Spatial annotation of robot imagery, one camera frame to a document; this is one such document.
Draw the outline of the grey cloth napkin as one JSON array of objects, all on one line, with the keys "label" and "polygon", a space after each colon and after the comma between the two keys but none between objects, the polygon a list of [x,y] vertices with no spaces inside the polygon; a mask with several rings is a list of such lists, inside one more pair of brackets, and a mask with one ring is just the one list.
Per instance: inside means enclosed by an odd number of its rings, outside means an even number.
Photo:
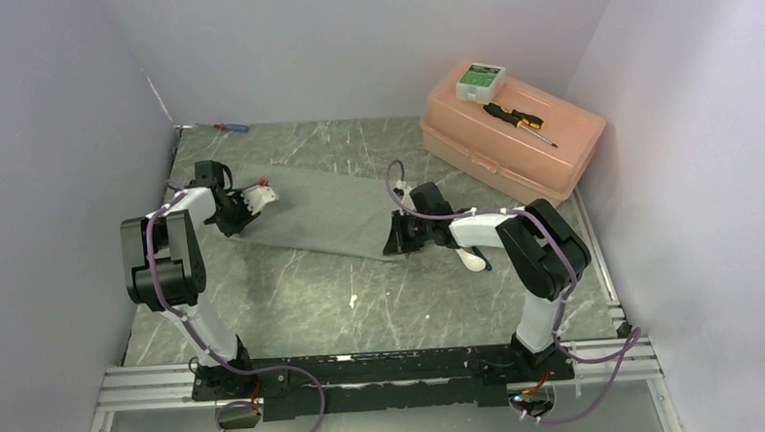
[{"label": "grey cloth napkin", "polygon": [[386,262],[404,258],[383,253],[396,206],[381,180],[266,164],[247,164],[242,174],[266,177],[277,201],[231,240]]}]

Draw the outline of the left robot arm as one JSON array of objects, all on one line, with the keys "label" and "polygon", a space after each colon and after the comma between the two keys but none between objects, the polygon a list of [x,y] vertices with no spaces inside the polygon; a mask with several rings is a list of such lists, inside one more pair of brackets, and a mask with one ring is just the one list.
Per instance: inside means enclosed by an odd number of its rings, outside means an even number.
[{"label": "left robot arm", "polygon": [[231,184],[227,165],[197,162],[187,186],[175,185],[170,200],[145,217],[126,219],[120,234],[130,299],[179,329],[196,353],[202,379],[218,378],[223,390],[241,398],[255,388],[257,372],[204,295],[207,275],[197,237],[201,226],[231,237],[259,217],[249,190]]}]

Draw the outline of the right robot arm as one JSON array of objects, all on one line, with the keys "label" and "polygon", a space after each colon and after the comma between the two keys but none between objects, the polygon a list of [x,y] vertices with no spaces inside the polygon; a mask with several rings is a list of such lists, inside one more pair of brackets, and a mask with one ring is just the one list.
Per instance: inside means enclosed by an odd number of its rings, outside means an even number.
[{"label": "right robot arm", "polygon": [[513,367],[526,380],[539,378],[556,351],[559,311],[565,290],[576,284],[591,261],[587,245],[545,199],[518,208],[488,212],[453,211],[432,182],[389,188],[397,205],[384,255],[410,254],[427,242],[454,250],[475,270],[488,266],[484,247],[501,249],[525,288],[523,317],[512,339]]}]

